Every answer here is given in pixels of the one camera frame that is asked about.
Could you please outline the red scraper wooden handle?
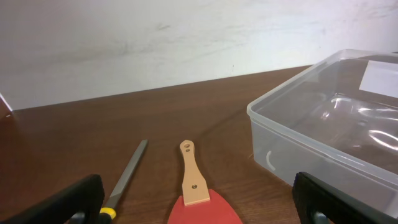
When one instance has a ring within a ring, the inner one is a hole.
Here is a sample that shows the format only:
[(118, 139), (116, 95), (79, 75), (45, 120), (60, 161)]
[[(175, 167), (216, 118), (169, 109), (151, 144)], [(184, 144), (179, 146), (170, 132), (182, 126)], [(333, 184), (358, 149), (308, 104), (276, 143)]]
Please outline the red scraper wooden handle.
[(180, 143), (184, 161), (182, 195), (175, 202), (168, 224), (242, 224), (232, 206), (216, 191), (209, 189), (195, 160), (191, 140)]

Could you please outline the clear plastic container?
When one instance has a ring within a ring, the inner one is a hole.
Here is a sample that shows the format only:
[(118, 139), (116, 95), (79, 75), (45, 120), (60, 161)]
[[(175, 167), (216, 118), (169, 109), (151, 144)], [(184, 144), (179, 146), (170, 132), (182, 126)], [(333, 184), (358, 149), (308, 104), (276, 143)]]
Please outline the clear plastic container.
[(341, 50), (248, 104), (254, 160), (397, 216), (397, 55)]

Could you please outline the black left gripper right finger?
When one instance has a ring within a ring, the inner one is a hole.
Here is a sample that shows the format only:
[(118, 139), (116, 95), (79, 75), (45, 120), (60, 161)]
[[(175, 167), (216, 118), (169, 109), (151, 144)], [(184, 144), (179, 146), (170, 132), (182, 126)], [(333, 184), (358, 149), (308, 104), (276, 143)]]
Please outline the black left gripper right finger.
[(292, 196), (303, 224), (397, 224), (397, 219), (356, 200), (307, 172), (295, 176)]

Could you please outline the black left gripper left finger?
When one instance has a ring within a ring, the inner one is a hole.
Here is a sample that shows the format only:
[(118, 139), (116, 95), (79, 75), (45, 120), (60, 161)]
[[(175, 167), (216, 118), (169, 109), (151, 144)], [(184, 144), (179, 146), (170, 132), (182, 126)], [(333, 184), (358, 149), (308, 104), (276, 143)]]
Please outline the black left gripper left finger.
[(82, 216), (75, 223), (98, 223), (103, 200), (102, 179), (91, 174), (1, 223), (65, 223), (77, 213)]

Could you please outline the metal file yellow black handle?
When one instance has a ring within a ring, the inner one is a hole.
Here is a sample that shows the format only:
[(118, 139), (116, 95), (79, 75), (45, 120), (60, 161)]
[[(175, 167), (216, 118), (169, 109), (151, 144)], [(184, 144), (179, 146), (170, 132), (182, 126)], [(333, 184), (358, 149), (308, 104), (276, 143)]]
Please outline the metal file yellow black handle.
[(119, 201), (137, 167), (139, 161), (147, 147), (148, 140), (142, 140), (138, 145), (137, 149), (134, 151), (134, 154), (130, 158), (126, 168), (124, 169), (122, 175), (120, 176), (117, 184), (115, 185), (111, 195), (109, 196), (108, 201), (101, 208), (98, 217), (99, 224), (111, 224), (112, 221), (116, 218), (117, 212), (116, 209), (118, 207)]

